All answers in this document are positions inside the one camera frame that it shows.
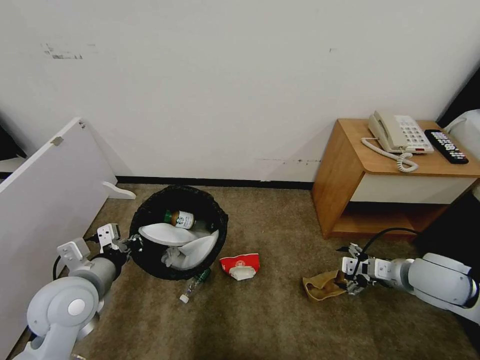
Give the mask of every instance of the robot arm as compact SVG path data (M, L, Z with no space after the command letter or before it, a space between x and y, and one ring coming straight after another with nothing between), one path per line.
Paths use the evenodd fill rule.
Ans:
M354 257L343 257L340 269L350 295L380 282L480 325L479 284L469 276L470 267L432 253L415 260L368 257L362 261L357 257L362 251L358 245L350 244L348 251Z
M68 277L48 283L32 298L26 317L37 337L15 360L68 360L75 342L94 329L131 251L142 251L141 238L121 240L117 224L98 228L97 237L100 255L92 260L87 259L90 250L82 238L57 248Z

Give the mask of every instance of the trash bag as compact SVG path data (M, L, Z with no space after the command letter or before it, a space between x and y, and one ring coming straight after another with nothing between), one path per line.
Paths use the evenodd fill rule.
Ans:
M228 215L222 210L213 196L208 192L191 186L171 185L150 196L133 215L130 224L130 236L138 234L139 228L145 225L162 223L166 210L182 210L195 215L195 220L212 223L218 230L218 240L213 250L198 266L188 270L175 270L161 262L162 254L167 246L160 245L144 237L143 249L135 251L131 257L144 271L159 279L185 280L209 268L224 246L227 238Z

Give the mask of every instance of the green bottle label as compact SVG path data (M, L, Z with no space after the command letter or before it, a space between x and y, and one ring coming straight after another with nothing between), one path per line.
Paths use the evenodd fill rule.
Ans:
M210 268L208 268L204 272L195 275L194 278L196 280L198 280L199 282L204 283L205 280L207 280L207 278L209 277L211 272L212 272L212 270L210 270Z
M165 212L165 216L163 218L163 222L170 224L172 222L172 212L170 210L167 210Z

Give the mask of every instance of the bottle cap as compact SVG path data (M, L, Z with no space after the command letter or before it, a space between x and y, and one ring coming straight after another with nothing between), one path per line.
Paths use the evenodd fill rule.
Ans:
M168 224L172 222L172 212L170 210L165 211L165 217L163 218L163 222Z
M180 295L180 300L181 300L184 304L186 304L186 303L189 302L190 299L189 299L189 297L188 297L187 295L182 294L182 295Z

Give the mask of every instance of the white telephone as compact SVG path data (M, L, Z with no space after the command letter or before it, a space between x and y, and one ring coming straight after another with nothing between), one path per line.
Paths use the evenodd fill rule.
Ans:
M422 129L410 116L375 111L368 120L368 129L375 137L363 137L362 144L380 155L396 160L396 166L402 173L411 173L419 168L415 162L407 160L412 157L412 153L426 154L434 151ZM384 150L368 140L378 140Z

